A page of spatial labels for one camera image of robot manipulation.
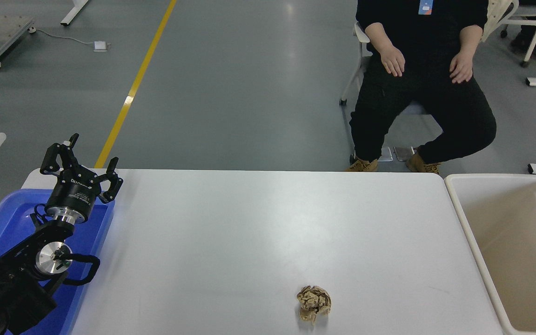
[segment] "white bin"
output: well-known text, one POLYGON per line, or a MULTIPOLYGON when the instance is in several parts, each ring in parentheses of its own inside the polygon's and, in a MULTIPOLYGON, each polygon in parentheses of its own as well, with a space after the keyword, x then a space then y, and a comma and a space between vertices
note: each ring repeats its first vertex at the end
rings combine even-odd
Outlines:
POLYGON ((504 332, 536 334, 536 176, 445 179, 504 332))

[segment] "plastic storage bin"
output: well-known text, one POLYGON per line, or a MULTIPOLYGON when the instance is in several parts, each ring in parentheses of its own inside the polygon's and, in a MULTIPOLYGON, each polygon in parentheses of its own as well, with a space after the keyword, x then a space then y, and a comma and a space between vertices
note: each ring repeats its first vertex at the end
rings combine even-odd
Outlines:
MULTIPOLYGON (((0 256, 34 233, 34 225, 28 215, 34 212, 34 206, 46 203, 51 195, 50 189, 21 189, 10 193, 0 203, 0 256)), ((66 244, 75 253, 98 256, 113 218, 114 202, 103 204, 96 200, 88 221, 76 225, 74 235, 66 244)), ((84 278, 89 266, 74 262, 69 268, 69 278, 84 278)), ((84 286, 62 285, 53 294, 57 307, 39 324, 24 335, 66 335, 72 329, 77 312, 83 299, 84 286)))
POLYGON ((536 334, 536 176, 445 179, 504 331, 536 334))

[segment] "man's left hand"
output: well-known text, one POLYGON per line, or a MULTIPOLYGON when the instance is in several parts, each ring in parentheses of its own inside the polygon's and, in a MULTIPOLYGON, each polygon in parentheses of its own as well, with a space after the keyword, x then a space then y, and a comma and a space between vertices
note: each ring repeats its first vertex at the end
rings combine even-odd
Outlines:
POLYGON ((452 83, 468 82, 473 78, 473 55, 460 51, 450 62, 452 83))

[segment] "tan boot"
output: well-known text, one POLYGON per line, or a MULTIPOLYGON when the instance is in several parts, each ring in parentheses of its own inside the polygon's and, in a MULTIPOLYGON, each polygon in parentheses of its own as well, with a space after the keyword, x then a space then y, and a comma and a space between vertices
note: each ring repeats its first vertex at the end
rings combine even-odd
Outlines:
POLYGON ((425 164, 423 158, 419 156, 419 153, 416 153, 407 161, 408 168, 413 172, 429 172, 432 174, 440 174, 438 171, 438 166, 440 163, 425 164))
POLYGON ((370 162, 357 159, 345 172, 378 172, 378 160, 374 159, 370 162))

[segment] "black sweatshirt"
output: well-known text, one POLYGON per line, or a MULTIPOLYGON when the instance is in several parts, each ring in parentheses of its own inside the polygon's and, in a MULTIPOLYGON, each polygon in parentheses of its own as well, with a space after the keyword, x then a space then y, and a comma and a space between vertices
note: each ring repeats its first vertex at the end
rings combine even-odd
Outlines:
POLYGON ((434 0, 431 15, 419 15, 420 0, 358 0, 357 21, 365 30, 379 22, 407 68, 448 66, 460 51, 460 30, 484 28, 487 0, 434 0))

